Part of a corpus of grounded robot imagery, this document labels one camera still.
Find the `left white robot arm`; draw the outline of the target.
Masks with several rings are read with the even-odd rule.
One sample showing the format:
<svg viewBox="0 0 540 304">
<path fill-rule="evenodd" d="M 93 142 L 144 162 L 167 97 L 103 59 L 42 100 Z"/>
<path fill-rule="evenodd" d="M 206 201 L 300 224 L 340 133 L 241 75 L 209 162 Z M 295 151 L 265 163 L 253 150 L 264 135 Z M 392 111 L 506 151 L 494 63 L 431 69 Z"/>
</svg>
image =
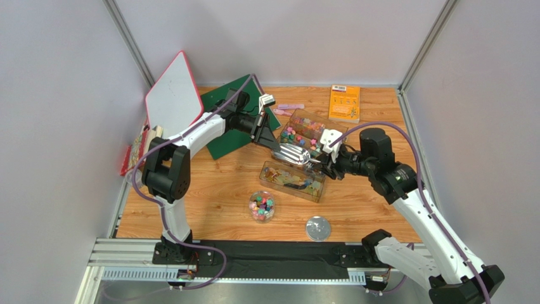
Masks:
<svg viewBox="0 0 540 304">
<path fill-rule="evenodd" d="M 259 97 L 257 113 L 245 110 L 250 96 L 232 89 L 194 125 L 169 139 L 155 138 L 150 144 L 142 172 L 142 183 L 151 200 L 160 208 L 166 245 L 193 248 L 192 232 L 187 223 L 184 197 L 191 183 L 191 159 L 208 143 L 232 130 L 248 135 L 251 142 L 279 150 L 266 109 L 275 104 L 270 94 Z"/>
</svg>

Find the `silver metal scoop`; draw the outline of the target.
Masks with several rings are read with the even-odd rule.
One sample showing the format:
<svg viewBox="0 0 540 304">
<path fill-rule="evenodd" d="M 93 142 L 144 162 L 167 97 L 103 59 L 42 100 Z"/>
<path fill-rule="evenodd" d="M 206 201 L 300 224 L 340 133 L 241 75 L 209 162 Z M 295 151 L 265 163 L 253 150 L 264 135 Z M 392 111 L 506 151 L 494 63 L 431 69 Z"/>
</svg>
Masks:
<svg viewBox="0 0 540 304">
<path fill-rule="evenodd" d="M 308 150 L 290 143 L 280 143 L 280 150 L 273 153 L 279 160 L 291 163 L 293 165 L 318 164 L 315 158 L 312 158 Z"/>
</svg>

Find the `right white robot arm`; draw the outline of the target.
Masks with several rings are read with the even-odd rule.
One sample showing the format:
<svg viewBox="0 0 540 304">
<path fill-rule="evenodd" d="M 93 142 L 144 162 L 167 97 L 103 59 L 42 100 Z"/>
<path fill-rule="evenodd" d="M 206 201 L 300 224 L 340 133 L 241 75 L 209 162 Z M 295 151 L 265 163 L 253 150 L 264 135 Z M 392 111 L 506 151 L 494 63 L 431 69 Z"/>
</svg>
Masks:
<svg viewBox="0 0 540 304">
<path fill-rule="evenodd" d="M 396 161 L 392 141 L 383 129 L 362 130 L 358 150 L 349 150 L 344 137 L 337 130 L 323 131 L 322 154 L 317 158 L 321 171 L 338 180 L 347 174 L 367 177 L 432 256 L 426 258 L 380 229 L 362 240 L 371 259 L 412 279 L 428 292 L 432 303 L 490 303 L 505 275 L 497 265 L 485 264 L 457 236 L 432 203 L 420 170 Z"/>
</svg>

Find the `clear plastic jar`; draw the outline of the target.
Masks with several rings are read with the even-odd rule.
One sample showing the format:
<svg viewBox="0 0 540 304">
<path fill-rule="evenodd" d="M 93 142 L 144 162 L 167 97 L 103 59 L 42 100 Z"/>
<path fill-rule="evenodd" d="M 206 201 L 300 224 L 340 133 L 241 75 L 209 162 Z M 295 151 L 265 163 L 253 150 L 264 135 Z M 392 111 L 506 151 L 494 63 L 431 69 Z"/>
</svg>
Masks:
<svg viewBox="0 0 540 304">
<path fill-rule="evenodd" d="M 276 201 L 267 191 L 257 191 L 248 201 L 248 209 L 252 218 L 258 223 L 266 223 L 273 219 Z"/>
</svg>

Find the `silver round jar lid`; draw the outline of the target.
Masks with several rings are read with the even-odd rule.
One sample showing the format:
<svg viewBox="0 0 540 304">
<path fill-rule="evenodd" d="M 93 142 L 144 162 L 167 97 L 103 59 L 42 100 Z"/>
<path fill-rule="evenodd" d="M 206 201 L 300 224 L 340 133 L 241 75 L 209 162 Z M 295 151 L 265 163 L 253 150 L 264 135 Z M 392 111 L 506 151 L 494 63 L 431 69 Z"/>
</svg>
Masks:
<svg viewBox="0 0 540 304">
<path fill-rule="evenodd" d="M 305 224 L 305 233 L 311 241 L 326 241 L 331 234 L 331 225 L 329 221 L 320 216 L 313 216 Z"/>
</svg>

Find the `clear compartment candy box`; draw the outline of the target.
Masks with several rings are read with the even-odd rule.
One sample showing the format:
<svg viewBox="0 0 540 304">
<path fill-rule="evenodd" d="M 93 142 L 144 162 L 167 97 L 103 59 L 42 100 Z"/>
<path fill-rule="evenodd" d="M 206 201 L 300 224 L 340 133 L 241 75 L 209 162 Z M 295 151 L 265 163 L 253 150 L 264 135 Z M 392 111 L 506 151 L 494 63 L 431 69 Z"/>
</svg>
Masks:
<svg viewBox="0 0 540 304">
<path fill-rule="evenodd" d="M 325 190 L 326 176 L 317 169 L 317 157 L 323 153 L 321 138 L 326 130 L 347 130 L 342 124 L 295 110 L 278 136 L 282 147 L 272 152 L 259 174 L 263 186 L 304 200 L 319 202 Z"/>
</svg>

